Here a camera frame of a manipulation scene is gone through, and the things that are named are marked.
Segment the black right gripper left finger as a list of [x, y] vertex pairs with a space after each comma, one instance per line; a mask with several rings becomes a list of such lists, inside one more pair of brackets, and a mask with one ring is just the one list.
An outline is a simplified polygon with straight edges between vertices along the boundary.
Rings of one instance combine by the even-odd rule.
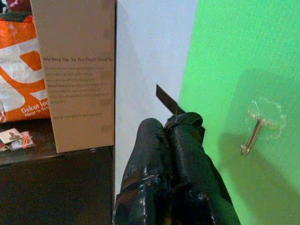
[[163, 224], [172, 179], [172, 157], [165, 130], [157, 119], [145, 119], [139, 125], [123, 173], [112, 224]]

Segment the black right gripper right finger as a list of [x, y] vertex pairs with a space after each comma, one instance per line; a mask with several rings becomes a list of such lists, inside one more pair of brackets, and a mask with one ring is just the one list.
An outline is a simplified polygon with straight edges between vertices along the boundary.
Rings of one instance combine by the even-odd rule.
[[225, 183], [204, 151], [202, 123], [199, 114], [187, 112], [172, 116], [165, 124], [175, 163], [172, 221], [178, 225], [239, 225]]

